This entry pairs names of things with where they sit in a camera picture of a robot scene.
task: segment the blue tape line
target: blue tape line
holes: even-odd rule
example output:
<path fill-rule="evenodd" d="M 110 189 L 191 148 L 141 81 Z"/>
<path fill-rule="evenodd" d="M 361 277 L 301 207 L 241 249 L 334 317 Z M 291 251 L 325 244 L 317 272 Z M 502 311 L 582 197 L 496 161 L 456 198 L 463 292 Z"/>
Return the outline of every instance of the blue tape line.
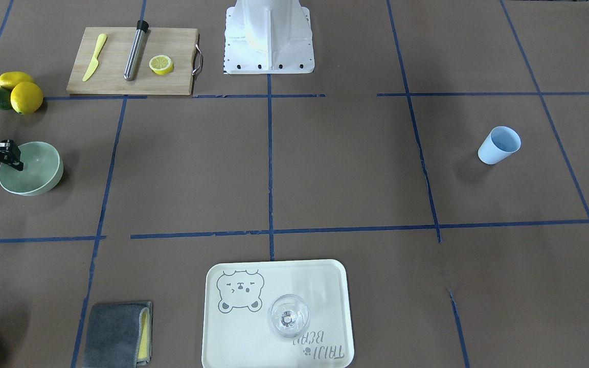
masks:
<path fill-rule="evenodd" d="M 353 233 L 360 231 L 401 231 L 401 230 L 429 230 L 434 224 L 411 224 L 393 226 L 356 226 L 356 227 L 318 227 L 318 228 L 281 228 L 274 230 L 274 234 L 306 234 L 306 233 Z"/>
<path fill-rule="evenodd" d="M 563 154 L 563 158 L 565 159 L 565 163 L 567 164 L 568 170 L 570 171 L 570 175 L 572 177 L 572 180 L 574 181 L 574 186 L 576 186 L 576 188 L 577 188 L 577 192 L 579 193 L 581 203 L 583 204 L 583 208 L 585 209 L 585 212 L 587 214 L 587 218 L 589 219 L 589 207 L 587 206 L 585 196 L 583 195 L 583 191 L 580 188 L 579 181 L 577 180 L 574 169 L 572 168 L 572 165 L 570 163 L 570 159 L 568 158 L 568 154 L 565 151 L 565 147 L 563 146 L 563 142 L 560 140 L 560 136 L 558 135 L 558 130 L 556 129 L 556 125 L 554 124 L 554 119 L 551 117 L 551 114 L 549 113 L 549 108 L 547 107 L 547 103 L 545 102 L 545 98 L 542 95 L 542 91 L 540 90 L 540 85 L 538 84 L 537 79 L 535 79 L 535 73 L 533 73 L 533 69 L 531 68 L 531 63 L 529 62 L 529 59 L 526 56 L 526 52 L 524 52 L 524 48 L 522 47 L 522 43 L 519 41 L 519 36 L 517 35 L 517 31 L 515 30 L 515 26 L 512 24 L 512 19 L 510 18 L 510 14 L 509 14 L 508 9 L 506 8 L 506 5 L 504 4 L 503 0 L 500 0 L 500 4 L 501 4 L 504 14 L 506 15 L 506 19 L 508 20 L 508 23 L 510 25 L 510 29 L 512 30 L 512 34 L 514 35 L 515 40 L 517 41 L 517 46 L 519 47 L 519 51 L 521 51 L 521 53 L 522 53 L 522 57 L 524 58 L 524 62 L 526 63 L 526 68 L 528 68 L 529 73 L 531 74 L 531 80 L 533 80 L 533 84 L 535 84 L 535 89 L 538 91 L 540 101 L 542 102 L 542 107 L 545 109 L 545 113 L 547 114 L 547 119 L 549 119 L 549 124 L 551 125 L 551 129 L 554 132 L 554 136 L 556 137 L 556 142 L 558 142 L 558 147 L 560 149 L 560 152 Z"/>
<path fill-rule="evenodd" d="M 192 98 L 268 98 L 266 94 L 199 94 Z"/>
<path fill-rule="evenodd" d="M 95 240 L 94 247 L 92 247 L 92 258 L 90 259 L 90 267 L 88 274 L 88 289 L 85 298 L 83 298 L 83 304 L 81 305 L 81 314 L 79 316 L 79 328 L 77 329 L 77 338 L 74 342 L 74 352 L 72 354 L 71 368 L 77 368 L 77 359 L 79 358 L 79 349 L 81 346 L 81 337 L 83 335 L 83 326 L 86 320 L 86 311 L 88 310 L 89 294 L 92 289 L 92 279 L 94 278 L 94 261 L 97 258 L 97 253 L 99 251 L 99 242 L 99 239 Z"/>
<path fill-rule="evenodd" d="M 552 226 L 561 224 L 589 224 L 588 219 L 577 220 L 549 220 L 549 221 L 510 221 L 501 223 L 456 223 L 440 224 L 440 228 L 482 228 L 482 227 L 515 227 L 515 226 Z M 411 224 L 391 226 L 354 226 L 354 227 L 316 227 L 316 228 L 279 228 L 274 234 L 306 234 L 306 233 L 351 233 L 363 231 L 407 231 L 432 230 L 434 224 Z M 160 238 L 196 238 L 202 236 L 243 236 L 269 235 L 270 230 L 249 231 L 211 231 L 201 233 L 163 233 L 163 234 L 135 234 L 131 239 L 160 239 Z"/>
<path fill-rule="evenodd" d="M 47 243 L 47 242 L 83 242 L 92 241 L 105 236 L 51 236 L 47 238 L 9 238 L 0 239 L 0 244 L 12 243 Z"/>
<path fill-rule="evenodd" d="M 201 238 L 206 236 L 266 235 L 269 230 L 210 231 L 201 233 L 134 234 L 131 239 Z"/>
<path fill-rule="evenodd" d="M 268 192 L 269 192 L 269 260 L 273 261 L 275 259 L 274 254 L 274 194 L 272 189 L 274 180 L 273 180 L 273 170 L 272 170 L 272 141 L 271 141 L 271 74 L 267 75 L 267 94 L 269 98 L 267 99 L 267 135 L 268 135 L 268 157 L 269 157 L 269 166 L 268 166 Z"/>
<path fill-rule="evenodd" d="M 378 93 L 377 97 L 427 97 L 427 96 L 537 96 L 538 93 L 508 93 L 497 91 L 496 93 Z"/>
<path fill-rule="evenodd" d="M 140 10 L 140 20 L 145 19 L 145 8 L 147 7 L 147 0 L 142 0 L 142 10 Z"/>
<path fill-rule="evenodd" d="M 65 100 L 144 100 L 147 96 L 56 96 L 45 97 L 47 101 L 65 101 Z"/>
<path fill-rule="evenodd" d="M 325 94 L 198 94 L 192 98 L 324 98 Z"/>
<path fill-rule="evenodd" d="M 8 17 L 10 15 L 10 9 L 12 9 L 12 3 L 13 3 L 13 0 L 10 0 L 9 6 L 6 9 L 6 14 L 5 14 L 4 19 L 2 21 L 2 26 L 0 27 L 0 38 L 2 37 L 2 33 L 4 33 L 4 28 L 6 28 L 6 23 L 8 22 Z"/>
<path fill-rule="evenodd" d="M 318 98 L 326 97 L 325 94 L 270 94 L 272 98 Z"/>
<path fill-rule="evenodd" d="M 399 37 L 397 36 L 397 28 L 395 28 L 395 18 L 392 15 L 392 7 L 390 0 L 386 0 L 388 3 L 388 14 L 390 15 L 390 25 L 392 26 L 392 34 L 395 38 L 395 46 L 397 47 L 397 56 L 399 57 L 399 67 L 401 68 L 401 76 L 404 81 L 404 88 L 406 88 L 406 98 L 409 103 L 409 111 L 411 112 L 411 121 L 413 124 L 413 130 L 415 132 L 415 140 L 418 144 L 419 149 L 419 160 L 421 161 L 421 169 L 424 173 L 424 179 L 426 180 L 426 189 L 428 192 L 428 202 L 431 205 L 431 213 L 433 215 L 433 223 L 435 224 L 435 231 L 438 236 L 438 242 L 442 243 L 442 235 L 440 233 L 440 226 L 438 224 L 438 215 L 435 211 L 435 203 L 433 201 L 433 192 L 431 190 L 431 181 L 428 178 L 428 172 L 426 170 L 426 163 L 424 161 L 424 152 L 421 147 L 421 140 L 419 139 L 419 131 L 417 126 L 417 119 L 415 118 L 415 111 L 413 110 L 413 102 L 411 98 L 411 90 L 409 89 L 409 81 L 406 77 L 406 69 L 404 68 L 404 59 L 401 55 L 401 49 L 399 48 Z"/>
<path fill-rule="evenodd" d="M 515 221 L 515 222 L 503 222 L 503 223 L 458 223 L 458 224 L 440 224 L 440 228 L 543 226 L 543 225 L 552 225 L 552 224 L 589 224 L 589 220 Z"/>
<path fill-rule="evenodd" d="M 542 93 L 545 96 L 589 96 L 588 91 L 575 91 L 574 93 Z"/>
<path fill-rule="evenodd" d="M 86 296 L 83 299 L 81 307 L 81 315 L 79 319 L 79 328 L 77 330 L 77 338 L 74 342 L 74 352 L 72 354 L 72 368 L 77 368 L 77 358 L 79 357 L 79 349 L 81 344 L 81 337 L 83 335 L 83 326 L 85 323 L 86 311 L 88 310 L 89 295 L 92 290 L 92 279 L 94 277 L 95 260 L 99 253 L 100 236 L 103 228 L 103 219 L 106 215 L 106 206 L 108 203 L 108 194 L 110 193 L 110 182 L 112 182 L 112 172 L 115 170 L 115 155 L 117 154 L 117 144 L 120 141 L 120 132 L 122 131 L 122 124 L 124 123 L 124 114 L 126 113 L 127 98 L 122 100 L 122 109 L 120 111 L 120 118 L 117 122 L 117 132 L 115 133 L 115 143 L 112 146 L 112 154 L 110 155 L 110 165 L 108 166 L 108 178 L 106 179 L 106 188 L 103 191 L 103 200 L 101 201 L 101 214 L 99 217 L 99 224 L 97 226 L 97 239 L 94 241 L 92 247 L 92 258 L 90 259 L 89 275 L 88 275 L 88 289 Z"/>
<path fill-rule="evenodd" d="M 467 346 L 465 345 L 465 336 L 463 336 L 463 325 L 460 323 L 460 315 L 458 314 L 458 305 L 454 300 L 454 291 L 449 289 L 449 297 L 451 298 L 451 308 L 454 310 L 454 319 L 456 320 L 456 329 L 458 329 L 458 338 L 460 339 L 460 349 L 463 351 L 463 361 L 465 368 L 469 368 L 469 357 L 467 356 Z"/>

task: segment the clear glass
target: clear glass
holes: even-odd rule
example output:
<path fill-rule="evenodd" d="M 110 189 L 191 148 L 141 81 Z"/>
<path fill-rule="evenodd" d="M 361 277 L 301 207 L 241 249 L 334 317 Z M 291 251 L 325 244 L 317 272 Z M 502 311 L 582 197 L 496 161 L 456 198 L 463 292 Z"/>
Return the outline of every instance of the clear glass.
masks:
<path fill-rule="evenodd" d="M 283 295 L 269 308 L 269 324 L 281 337 L 298 337 L 308 329 L 309 322 L 308 305 L 297 295 Z"/>

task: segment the bear illustration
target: bear illustration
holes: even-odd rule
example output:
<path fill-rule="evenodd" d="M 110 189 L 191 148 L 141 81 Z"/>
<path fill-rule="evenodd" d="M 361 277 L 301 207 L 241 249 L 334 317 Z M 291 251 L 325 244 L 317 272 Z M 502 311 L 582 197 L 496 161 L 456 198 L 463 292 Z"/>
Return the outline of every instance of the bear illustration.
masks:
<path fill-rule="evenodd" d="M 265 280 L 258 270 L 249 273 L 247 270 L 234 271 L 227 274 L 225 271 L 217 279 L 220 301 L 217 307 L 222 313 L 229 313 L 233 308 L 247 308 L 252 312 L 258 312 L 262 307 L 260 290 L 265 285 Z"/>

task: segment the lemon slice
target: lemon slice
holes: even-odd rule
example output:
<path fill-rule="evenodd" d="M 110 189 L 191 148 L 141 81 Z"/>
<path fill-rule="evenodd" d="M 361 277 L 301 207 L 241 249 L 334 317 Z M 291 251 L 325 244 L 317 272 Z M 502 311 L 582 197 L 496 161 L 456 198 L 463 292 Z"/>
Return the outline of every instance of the lemon slice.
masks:
<path fill-rule="evenodd" d="M 170 56 L 157 55 L 149 61 L 149 67 L 158 75 L 164 75 L 174 70 L 174 64 L 171 62 Z"/>

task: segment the gray towel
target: gray towel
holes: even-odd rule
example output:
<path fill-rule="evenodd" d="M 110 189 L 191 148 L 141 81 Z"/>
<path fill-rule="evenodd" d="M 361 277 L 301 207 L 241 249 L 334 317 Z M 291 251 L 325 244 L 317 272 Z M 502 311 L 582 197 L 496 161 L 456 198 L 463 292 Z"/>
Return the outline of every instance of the gray towel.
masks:
<path fill-rule="evenodd" d="M 145 310 L 151 321 L 150 301 L 93 305 L 89 313 L 83 368 L 135 368 L 139 363 L 141 321 Z"/>

